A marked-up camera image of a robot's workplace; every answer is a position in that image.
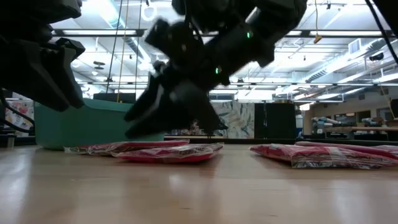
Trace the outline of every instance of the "teal bin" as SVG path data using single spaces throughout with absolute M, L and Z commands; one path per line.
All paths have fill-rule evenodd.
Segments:
M 127 103 L 84 99 L 80 109 L 69 108 L 57 112 L 35 103 L 35 133 L 38 145 L 54 150 L 64 146 L 87 146 L 119 141 L 163 141 L 164 135 L 157 134 L 141 139 L 128 139 L 124 133 L 131 123 L 123 120 L 132 106 Z

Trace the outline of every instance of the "wooden tabletop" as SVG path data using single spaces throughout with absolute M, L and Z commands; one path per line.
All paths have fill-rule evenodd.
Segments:
M 291 169 L 226 146 L 197 165 L 0 151 L 0 223 L 396 223 L 398 170 Z

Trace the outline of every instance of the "folded red fabric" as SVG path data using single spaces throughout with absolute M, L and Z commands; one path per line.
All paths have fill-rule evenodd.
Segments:
M 200 162 L 217 155 L 224 144 L 189 144 L 186 146 L 157 147 L 138 151 L 121 152 L 114 155 L 120 159 L 136 162 L 176 163 Z
M 65 152 L 89 154 L 92 156 L 110 156 L 126 151 L 140 149 L 152 149 L 154 147 L 184 146 L 189 144 L 189 140 L 183 141 L 147 141 L 147 142 L 113 142 L 108 144 L 97 144 L 91 146 L 64 147 Z
M 356 152 L 369 153 L 378 156 L 385 156 L 392 159 L 398 159 L 398 147 L 397 146 L 354 146 L 348 144 L 332 144 L 332 143 L 320 143 L 320 142 L 296 142 L 298 146 L 324 146 L 324 147 L 338 147 L 342 149 L 349 149 Z
M 313 147 L 268 144 L 252 146 L 251 151 L 263 156 L 289 161 L 293 168 L 350 167 L 359 169 L 378 169 L 396 166 L 398 160 L 338 147 Z

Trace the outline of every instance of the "floral mural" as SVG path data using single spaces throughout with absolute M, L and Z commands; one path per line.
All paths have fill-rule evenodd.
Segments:
M 228 127 L 227 130 L 216 131 L 216 135 L 230 139 L 254 138 L 254 103 L 231 101 L 212 105 L 220 120 Z

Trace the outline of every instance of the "wall mural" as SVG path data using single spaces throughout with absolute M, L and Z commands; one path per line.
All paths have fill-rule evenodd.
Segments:
M 231 139 L 254 138 L 254 103 L 212 103 L 220 120 L 228 127 L 227 130 L 215 131 Z
M 254 103 L 212 103 L 216 113 L 226 129 L 214 131 L 215 136 L 231 139 L 254 138 Z M 190 129 L 173 130 L 169 135 L 181 136 L 206 136 L 207 133 L 200 128 L 200 122 L 194 121 Z
M 27 115 L 28 117 L 34 119 L 34 109 L 32 100 L 18 100 L 18 101 L 7 101 L 8 104 L 13 107 L 15 110 L 18 110 L 20 113 Z M 9 109 L 6 109 L 6 120 L 20 128 L 29 129 L 32 124 L 26 120 L 25 118 L 16 115 Z M 16 131 L 17 136 L 28 136 L 28 133 L 21 133 Z

